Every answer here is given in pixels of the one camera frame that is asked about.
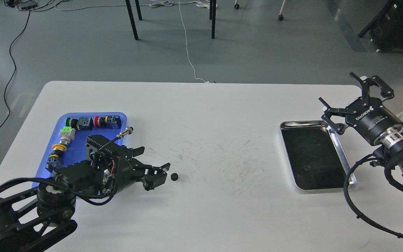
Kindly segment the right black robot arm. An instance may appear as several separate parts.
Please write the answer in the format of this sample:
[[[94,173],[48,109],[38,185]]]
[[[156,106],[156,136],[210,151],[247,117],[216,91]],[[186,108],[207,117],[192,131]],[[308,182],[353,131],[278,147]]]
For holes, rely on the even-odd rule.
[[[403,122],[383,104],[394,98],[394,91],[377,75],[370,78],[359,77],[353,72],[349,75],[360,83],[361,96],[344,108],[331,107],[319,98],[324,105],[322,120],[339,135],[347,128],[353,128],[369,145],[376,146],[377,149],[357,161],[346,172],[343,186],[345,200],[356,218],[403,239],[403,233],[392,231],[363,214],[352,202],[348,192],[350,176],[358,166],[370,162],[371,166],[383,167],[387,182],[403,193]]]

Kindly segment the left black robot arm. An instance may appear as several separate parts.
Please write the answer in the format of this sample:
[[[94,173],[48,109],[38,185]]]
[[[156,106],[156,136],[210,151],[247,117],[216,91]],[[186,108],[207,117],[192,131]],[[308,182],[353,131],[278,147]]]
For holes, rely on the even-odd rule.
[[[53,169],[49,178],[15,178],[0,185],[0,252],[43,252],[77,228],[76,199],[107,204],[124,188],[141,182],[145,190],[164,184],[170,163],[143,164],[144,147],[117,145],[118,134],[86,139],[87,158]]]

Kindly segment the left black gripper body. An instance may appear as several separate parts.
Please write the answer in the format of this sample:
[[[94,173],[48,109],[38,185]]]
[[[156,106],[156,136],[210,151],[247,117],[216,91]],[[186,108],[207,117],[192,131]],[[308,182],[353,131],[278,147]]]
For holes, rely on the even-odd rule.
[[[139,182],[146,173],[147,166],[132,158],[107,161],[104,166],[104,194],[120,193],[133,183]]]

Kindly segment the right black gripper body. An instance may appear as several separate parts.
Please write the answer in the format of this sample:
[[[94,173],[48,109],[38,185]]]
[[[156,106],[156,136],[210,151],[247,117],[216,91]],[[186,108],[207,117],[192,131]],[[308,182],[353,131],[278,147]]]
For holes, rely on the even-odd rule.
[[[379,98],[370,97],[367,106],[358,98],[346,109],[352,114],[347,114],[345,122],[352,126],[371,146],[380,145],[379,137],[389,128],[400,130],[403,122],[388,110]]]

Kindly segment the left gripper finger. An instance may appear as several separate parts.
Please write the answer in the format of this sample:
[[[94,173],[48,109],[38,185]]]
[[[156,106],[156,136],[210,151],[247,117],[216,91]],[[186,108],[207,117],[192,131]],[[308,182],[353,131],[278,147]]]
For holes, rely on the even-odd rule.
[[[166,182],[167,172],[170,170],[171,163],[166,163],[160,167],[152,165],[136,165],[136,181],[141,182],[145,190],[154,190],[156,187]]]
[[[125,160],[132,160],[132,158],[142,155],[144,153],[144,149],[144,146],[137,148],[119,146],[117,149],[117,156]]]

